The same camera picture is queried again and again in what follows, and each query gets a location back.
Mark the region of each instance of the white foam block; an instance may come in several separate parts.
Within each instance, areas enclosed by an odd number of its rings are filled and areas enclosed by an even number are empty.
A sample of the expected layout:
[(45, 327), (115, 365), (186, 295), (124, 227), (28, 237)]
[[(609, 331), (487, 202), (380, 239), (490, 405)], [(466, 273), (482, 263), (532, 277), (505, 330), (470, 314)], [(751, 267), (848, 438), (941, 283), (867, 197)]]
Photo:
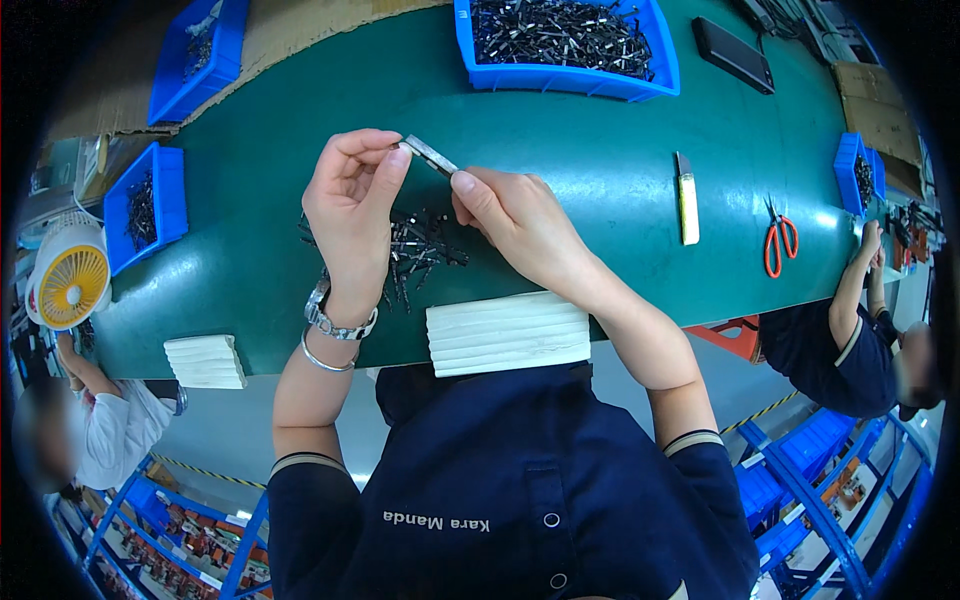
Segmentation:
[(438, 377), (590, 358), (587, 313), (553, 292), (427, 308), (426, 330)]
[(184, 388), (247, 387), (240, 357), (233, 349), (232, 335), (204, 335), (168, 340), (163, 349), (178, 382)]

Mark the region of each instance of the white fan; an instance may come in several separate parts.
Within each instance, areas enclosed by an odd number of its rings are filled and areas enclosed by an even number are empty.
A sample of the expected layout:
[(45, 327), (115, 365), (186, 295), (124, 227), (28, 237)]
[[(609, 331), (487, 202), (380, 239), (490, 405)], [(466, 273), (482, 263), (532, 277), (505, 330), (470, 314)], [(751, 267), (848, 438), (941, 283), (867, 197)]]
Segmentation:
[(110, 303), (107, 242), (97, 222), (80, 211), (51, 223), (27, 279), (27, 315), (62, 331)]

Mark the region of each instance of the green workbench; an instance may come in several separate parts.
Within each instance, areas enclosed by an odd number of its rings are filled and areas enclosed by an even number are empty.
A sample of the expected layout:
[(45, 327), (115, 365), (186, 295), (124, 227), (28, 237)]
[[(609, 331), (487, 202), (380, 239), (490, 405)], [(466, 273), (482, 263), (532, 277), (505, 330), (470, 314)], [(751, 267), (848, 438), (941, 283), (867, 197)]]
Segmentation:
[[(829, 70), (799, 42), (767, 39), (777, 87), (763, 96), (700, 59), (698, 15), (743, 39), (724, 5), (662, 2), (682, 92), (627, 104), (566, 93), (479, 91), (468, 83), (453, 10), (387, 18), (271, 67), (183, 128), (190, 230), (113, 280), (95, 315), (98, 359), (114, 377), (170, 377), (163, 342), (236, 336), (247, 374), (277, 373), (300, 339), (321, 258), (300, 241), (300, 195), (327, 138), (363, 127), (413, 133), (455, 164), (539, 174), (588, 246), (681, 326), (831, 296), (857, 241), (832, 162), (845, 130)], [(681, 245), (673, 153), (693, 166), (700, 243)], [(779, 279), (763, 270), (776, 200), (800, 232)], [(421, 161), (396, 205), (449, 207), (449, 184)], [(470, 255), (387, 312), (362, 366), (428, 359), (424, 308), (537, 289), (473, 229), (449, 228)]]

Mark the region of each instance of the fingernail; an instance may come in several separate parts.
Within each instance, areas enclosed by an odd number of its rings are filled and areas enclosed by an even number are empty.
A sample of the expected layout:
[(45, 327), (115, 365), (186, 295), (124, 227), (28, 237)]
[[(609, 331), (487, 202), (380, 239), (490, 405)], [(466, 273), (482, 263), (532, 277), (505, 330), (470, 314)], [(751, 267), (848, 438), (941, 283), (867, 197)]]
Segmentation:
[(466, 171), (457, 171), (453, 174), (453, 177), (450, 178), (450, 187), (461, 196), (469, 194), (476, 184), (477, 181), (473, 178), (473, 175)]
[(399, 148), (397, 148), (396, 150), (391, 150), (390, 153), (387, 155), (387, 162), (389, 162), (394, 166), (402, 167), (403, 165), (405, 165), (407, 162), (410, 161), (411, 155), (412, 153), (410, 152), (410, 146), (407, 146), (405, 143), (400, 142)]

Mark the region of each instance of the silver bangle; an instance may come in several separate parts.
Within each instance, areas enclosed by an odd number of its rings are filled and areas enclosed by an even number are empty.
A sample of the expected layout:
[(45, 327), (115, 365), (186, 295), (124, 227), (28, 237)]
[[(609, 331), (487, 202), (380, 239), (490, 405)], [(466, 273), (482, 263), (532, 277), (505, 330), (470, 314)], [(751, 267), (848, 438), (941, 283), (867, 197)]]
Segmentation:
[(357, 357), (360, 356), (360, 348), (357, 348), (357, 353), (353, 355), (353, 360), (351, 360), (345, 367), (330, 367), (329, 365), (320, 362), (317, 360), (317, 357), (310, 352), (310, 348), (306, 346), (306, 334), (310, 331), (310, 327), (313, 324), (307, 324), (303, 329), (303, 333), (300, 335), (300, 347), (303, 348), (303, 353), (306, 354), (306, 357), (310, 360), (311, 363), (317, 365), (321, 369), (326, 369), (327, 371), (333, 372), (344, 372), (353, 369), (353, 366), (356, 365)]

